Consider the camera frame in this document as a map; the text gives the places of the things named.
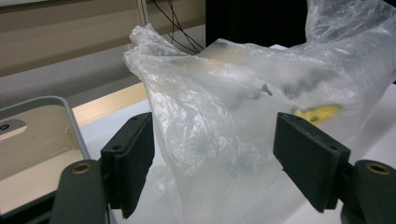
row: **wooden strip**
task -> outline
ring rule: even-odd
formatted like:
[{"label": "wooden strip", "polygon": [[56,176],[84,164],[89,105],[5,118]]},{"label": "wooden strip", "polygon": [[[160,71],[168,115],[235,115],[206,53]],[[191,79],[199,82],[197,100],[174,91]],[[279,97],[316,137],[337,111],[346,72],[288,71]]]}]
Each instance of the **wooden strip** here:
[{"label": "wooden strip", "polygon": [[79,127],[147,99],[142,82],[73,108]]}]

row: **beige container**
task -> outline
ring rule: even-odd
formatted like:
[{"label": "beige container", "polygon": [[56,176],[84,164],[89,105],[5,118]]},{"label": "beige container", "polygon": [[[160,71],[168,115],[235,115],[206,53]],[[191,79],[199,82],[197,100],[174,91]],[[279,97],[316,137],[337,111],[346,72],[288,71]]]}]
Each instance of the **beige container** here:
[{"label": "beige container", "polygon": [[0,215],[58,188],[62,170],[88,159],[65,99],[39,97],[0,110]]}]

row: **clear plastic bag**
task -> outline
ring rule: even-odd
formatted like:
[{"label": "clear plastic bag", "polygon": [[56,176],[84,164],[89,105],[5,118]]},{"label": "clear plastic bag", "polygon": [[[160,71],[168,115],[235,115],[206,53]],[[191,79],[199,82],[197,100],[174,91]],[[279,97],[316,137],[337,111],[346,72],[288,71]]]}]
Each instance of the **clear plastic bag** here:
[{"label": "clear plastic bag", "polygon": [[305,44],[219,39],[194,56],[135,27],[124,60],[145,84],[169,168],[155,178],[180,223],[281,222],[302,198],[277,197],[296,190],[272,153],[277,112],[351,141],[396,79],[395,13],[382,1],[310,0]]}]

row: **beige wall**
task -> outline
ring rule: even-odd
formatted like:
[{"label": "beige wall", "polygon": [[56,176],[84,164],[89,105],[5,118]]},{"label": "beige wall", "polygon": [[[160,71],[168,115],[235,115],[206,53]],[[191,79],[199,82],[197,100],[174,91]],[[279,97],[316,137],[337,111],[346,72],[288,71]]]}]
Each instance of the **beige wall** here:
[{"label": "beige wall", "polygon": [[[0,77],[129,43],[132,29],[145,24],[138,1],[91,0],[0,14]],[[204,23],[204,1],[174,0],[183,27]],[[161,12],[147,6],[154,28],[171,31]]]}]

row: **translucent plastic bag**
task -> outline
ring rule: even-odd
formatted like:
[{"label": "translucent plastic bag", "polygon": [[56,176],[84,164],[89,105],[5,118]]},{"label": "translucent plastic bag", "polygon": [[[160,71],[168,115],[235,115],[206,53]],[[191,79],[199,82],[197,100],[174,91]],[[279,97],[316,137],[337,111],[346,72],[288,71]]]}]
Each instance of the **translucent plastic bag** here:
[{"label": "translucent plastic bag", "polygon": [[305,44],[219,39],[194,56],[135,27],[124,59],[145,84],[169,168],[154,175],[179,222],[281,222],[301,198],[277,196],[296,190],[272,153],[277,112],[351,141],[396,79],[395,13],[382,1],[311,0]]}]

